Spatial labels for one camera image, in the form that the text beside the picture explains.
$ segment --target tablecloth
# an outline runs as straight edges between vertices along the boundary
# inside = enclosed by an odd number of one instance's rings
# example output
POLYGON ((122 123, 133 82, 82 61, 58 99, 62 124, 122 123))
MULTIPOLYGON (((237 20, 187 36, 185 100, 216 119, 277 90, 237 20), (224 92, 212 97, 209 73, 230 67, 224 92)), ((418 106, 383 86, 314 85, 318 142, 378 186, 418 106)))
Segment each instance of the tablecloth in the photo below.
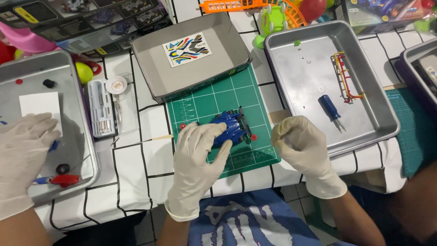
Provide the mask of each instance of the tablecloth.
MULTIPOLYGON (((172 4, 170 10, 176 22, 203 15, 198 0, 174 1, 172 4)), ((284 110, 264 51, 252 45, 252 40, 260 31, 260 13, 231 12, 229 17, 253 57, 251 66, 267 113, 284 110)), ((401 51, 432 38, 434 36, 429 34, 419 34, 412 25, 402 30, 359 36, 384 87, 403 83, 393 66, 401 51)), ((174 144, 169 137, 172 133, 168 112, 165 105, 157 104, 152 99, 135 55, 128 52, 107 57, 100 63, 104 72, 95 78, 109 78, 125 72, 132 74, 138 108, 130 113, 137 114, 139 129, 121 135, 113 145, 113 138, 96 142, 101 175, 92 187, 54 199, 35 209, 45 228, 52 234, 104 223, 156 207, 166 200, 173 183, 174 144)), ((331 161, 339 175, 385 169, 389 172, 387 177, 390 177, 387 182, 393 179, 395 185, 402 187, 402 181, 399 183, 402 160, 396 138, 337 156, 331 161)), ((304 181, 301 173, 281 161, 220 179, 204 197, 304 181)))

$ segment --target black tire piece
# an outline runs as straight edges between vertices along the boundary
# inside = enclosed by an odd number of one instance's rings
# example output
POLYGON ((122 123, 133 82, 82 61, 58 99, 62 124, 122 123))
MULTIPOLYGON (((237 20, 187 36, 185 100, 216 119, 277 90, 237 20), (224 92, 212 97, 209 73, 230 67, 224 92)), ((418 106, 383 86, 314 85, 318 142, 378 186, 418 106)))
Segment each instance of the black tire piece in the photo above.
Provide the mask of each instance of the black tire piece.
POLYGON ((56 173, 59 175, 67 174, 70 171, 70 165, 60 164, 56 167, 56 173))

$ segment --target blue screwdriver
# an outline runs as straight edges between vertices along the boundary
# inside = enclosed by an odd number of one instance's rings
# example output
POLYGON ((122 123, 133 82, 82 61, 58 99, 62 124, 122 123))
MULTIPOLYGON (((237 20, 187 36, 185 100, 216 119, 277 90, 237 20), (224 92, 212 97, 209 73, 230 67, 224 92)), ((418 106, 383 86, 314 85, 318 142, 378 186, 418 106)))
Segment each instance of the blue screwdriver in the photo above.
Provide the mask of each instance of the blue screwdriver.
POLYGON ((332 120, 337 122, 341 128, 343 128, 344 131, 346 129, 344 128, 343 122, 341 122, 340 118, 341 116, 338 114, 337 109, 335 108, 334 104, 332 103, 331 99, 328 95, 323 95, 319 98, 321 104, 325 107, 326 111, 329 114, 329 117, 331 117, 332 120))

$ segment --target green toy car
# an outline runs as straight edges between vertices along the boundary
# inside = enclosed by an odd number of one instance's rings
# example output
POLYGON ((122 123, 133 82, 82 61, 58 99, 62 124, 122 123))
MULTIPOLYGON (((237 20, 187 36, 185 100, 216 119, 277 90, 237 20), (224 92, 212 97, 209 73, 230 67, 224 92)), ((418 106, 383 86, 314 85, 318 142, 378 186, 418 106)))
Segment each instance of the green toy car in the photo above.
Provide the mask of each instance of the green toy car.
POLYGON ((264 34, 255 37, 253 42, 256 47, 264 49, 264 39, 266 39, 269 34, 287 30, 288 23, 285 19, 284 12, 285 3, 282 3, 280 6, 267 5, 267 8, 264 9, 263 15, 261 16, 261 27, 264 34))

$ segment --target hand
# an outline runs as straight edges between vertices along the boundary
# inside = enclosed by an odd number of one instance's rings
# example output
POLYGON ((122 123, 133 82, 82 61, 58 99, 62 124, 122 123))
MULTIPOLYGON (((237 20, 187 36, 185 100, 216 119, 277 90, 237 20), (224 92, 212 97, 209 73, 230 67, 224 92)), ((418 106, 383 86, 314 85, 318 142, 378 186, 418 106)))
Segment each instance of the hand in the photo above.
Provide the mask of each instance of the hand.
POLYGON ((33 206, 27 190, 61 133, 51 113, 28 114, 0 127, 0 220, 33 206))
POLYGON ((325 134, 306 117, 284 119, 273 127, 271 142, 282 159, 305 175, 306 188, 313 196, 331 199, 347 192, 331 167, 325 134))
POLYGON ((206 162, 214 139, 226 130, 226 123, 187 125, 177 139, 174 153, 174 184, 168 192, 165 207, 177 222, 199 216, 199 201, 217 181, 225 168, 232 141, 226 140, 214 161, 206 162))

